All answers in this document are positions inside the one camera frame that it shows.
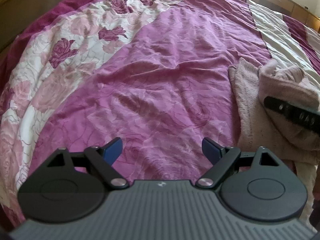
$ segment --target beige cloth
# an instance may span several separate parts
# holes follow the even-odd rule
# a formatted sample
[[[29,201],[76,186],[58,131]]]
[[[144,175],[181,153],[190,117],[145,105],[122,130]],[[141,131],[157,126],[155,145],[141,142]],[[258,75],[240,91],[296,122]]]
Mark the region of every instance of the beige cloth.
[[[276,61],[270,61],[259,70],[243,58],[230,66],[229,77],[236,97],[241,122],[238,147],[254,152],[265,146],[279,158],[295,162],[297,176],[308,190],[308,200],[300,219],[311,227],[308,217],[312,212],[315,181],[320,185],[320,137],[282,115],[265,109],[260,103],[272,96],[289,103],[319,108],[319,96],[309,83],[304,71],[297,66],[276,70]]]

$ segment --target triangular cutout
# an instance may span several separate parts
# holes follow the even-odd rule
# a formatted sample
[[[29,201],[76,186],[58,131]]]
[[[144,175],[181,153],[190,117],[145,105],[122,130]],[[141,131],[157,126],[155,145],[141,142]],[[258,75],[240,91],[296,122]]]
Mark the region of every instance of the triangular cutout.
[[[260,165],[262,165],[262,166],[279,166],[279,164],[276,163],[276,161],[268,153],[261,154]]]
[[[48,167],[61,167],[64,166],[65,162],[64,162],[64,158],[63,158],[63,154],[59,153],[49,164]]]

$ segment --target folded towel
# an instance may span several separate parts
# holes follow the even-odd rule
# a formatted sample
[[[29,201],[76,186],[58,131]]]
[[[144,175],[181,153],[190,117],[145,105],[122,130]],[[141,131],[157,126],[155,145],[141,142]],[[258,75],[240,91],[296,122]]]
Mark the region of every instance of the folded towel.
[[[276,61],[271,61],[258,71],[241,58],[238,65],[230,66],[229,77],[240,115],[238,147],[243,151],[255,151],[265,146],[281,159],[318,165],[319,135],[265,109],[259,101],[272,96],[318,109],[319,96],[302,69],[293,66],[276,70]]]

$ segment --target bedspread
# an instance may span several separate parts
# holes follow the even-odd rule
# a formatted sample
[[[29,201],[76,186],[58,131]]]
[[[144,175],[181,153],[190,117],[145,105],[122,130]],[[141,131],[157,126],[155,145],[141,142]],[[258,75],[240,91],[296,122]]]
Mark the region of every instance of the bedspread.
[[[64,0],[28,27],[0,65],[0,202],[56,148],[119,136],[126,179],[191,179],[208,136],[236,145],[228,66],[303,68],[320,89],[319,34],[250,0]]]

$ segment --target pink bedding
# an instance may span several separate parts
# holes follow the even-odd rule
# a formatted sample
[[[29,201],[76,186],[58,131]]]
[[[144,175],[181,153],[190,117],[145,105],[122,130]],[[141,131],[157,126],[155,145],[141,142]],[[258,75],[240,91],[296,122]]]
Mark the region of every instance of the pink bedding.
[[[320,83],[319,35],[250,0],[64,0],[25,30],[0,65],[0,201],[56,148],[119,136],[114,168],[134,179],[192,179],[208,136],[240,131],[228,66],[275,58]]]

